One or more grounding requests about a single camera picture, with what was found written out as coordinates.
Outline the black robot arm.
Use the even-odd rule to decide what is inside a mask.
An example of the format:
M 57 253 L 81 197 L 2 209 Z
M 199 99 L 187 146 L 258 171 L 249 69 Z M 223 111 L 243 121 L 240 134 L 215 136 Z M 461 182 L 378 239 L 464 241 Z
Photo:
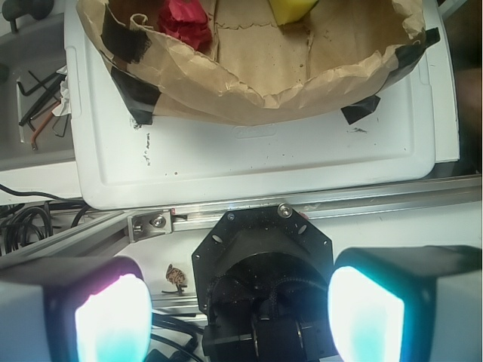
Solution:
M 126 256 L 1 261 L 3 361 L 480 361 L 482 250 L 349 247 L 299 213 L 225 213 L 192 254 L 204 327 Z

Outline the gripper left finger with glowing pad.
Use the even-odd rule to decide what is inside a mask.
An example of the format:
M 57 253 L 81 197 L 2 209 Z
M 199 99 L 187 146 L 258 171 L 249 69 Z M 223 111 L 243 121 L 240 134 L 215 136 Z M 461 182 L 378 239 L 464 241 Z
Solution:
M 125 256 L 46 256 L 1 263 L 3 361 L 142 361 L 152 301 Z

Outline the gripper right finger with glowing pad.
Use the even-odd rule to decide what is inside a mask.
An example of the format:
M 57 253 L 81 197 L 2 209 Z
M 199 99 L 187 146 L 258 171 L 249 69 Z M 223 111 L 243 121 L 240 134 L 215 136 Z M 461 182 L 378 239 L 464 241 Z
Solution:
M 328 287 L 344 361 L 480 361 L 482 250 L 350 247 Z

